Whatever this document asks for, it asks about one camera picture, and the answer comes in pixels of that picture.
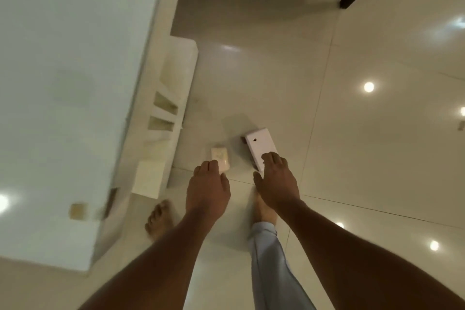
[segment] bare foot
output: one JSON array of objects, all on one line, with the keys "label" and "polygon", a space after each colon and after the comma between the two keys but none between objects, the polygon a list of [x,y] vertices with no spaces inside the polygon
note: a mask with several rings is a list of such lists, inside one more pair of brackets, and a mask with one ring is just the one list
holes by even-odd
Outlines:
[{"label": "bare foot", "polygon": [[163,200],[155,206],[152,214],[147,219],[146,231],[153,240],[159,239],[174,226],[171,216],[171,202]]},{"label": "bare foot", "polygon": [[264,203],[260,194],[255,191],[255,203],[253,206],[253,222],[269,222],[273,225],[276,225],[276,220],[278,219],[278,214]]}]

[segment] white tile floor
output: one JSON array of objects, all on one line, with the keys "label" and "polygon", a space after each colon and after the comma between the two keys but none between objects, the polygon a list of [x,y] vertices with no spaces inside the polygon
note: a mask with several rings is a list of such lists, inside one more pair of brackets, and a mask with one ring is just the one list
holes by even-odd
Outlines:
[{"label": "white tile floor", "polygon": [[[232,165],[231,202],[201,249],[186,309],[253,308],[253,169],[239,136],[260,127],[309,206],[465,296],[464,0],[358,0],[344,11],[336,1],[179,0],[172,32],[200,54],[162,197],[182,216],[190,171],[213,145],[229,148]],[[148,246],[154,204],[132,197],[123,237],[87,276],[0,261],[5,308],[77,307]],[[282,221],[278,231],[317,308],[332,309],[294,234]]]}]

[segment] hand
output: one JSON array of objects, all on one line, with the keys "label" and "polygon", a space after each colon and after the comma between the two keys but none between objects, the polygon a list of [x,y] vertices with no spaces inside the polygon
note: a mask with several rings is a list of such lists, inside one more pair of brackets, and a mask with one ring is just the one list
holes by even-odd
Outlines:
[{"label": "hand", "polygon": [[300,200],[299,187],[285,158],[270,152],[263,154],[262,159],[264,178],[254,172],[253,181],[263,201],[279,214],[279,208],[286,202]]},{"label": "hand", "polygon": [[187,188],[186,213],[200,211],[211,226],[226,210],[231,192],[226,174],[219,174],[218,161],[205,161],[194,169]]}]

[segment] light blue pants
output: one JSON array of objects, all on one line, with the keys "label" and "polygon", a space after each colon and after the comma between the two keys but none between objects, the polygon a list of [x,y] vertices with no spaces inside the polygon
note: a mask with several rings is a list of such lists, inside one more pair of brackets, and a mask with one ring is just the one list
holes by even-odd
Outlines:
[{"label": "light blue pants", "polygon": [[255,223],[248,244],[256,310],[315,310],[289,269],[274,225]]}]

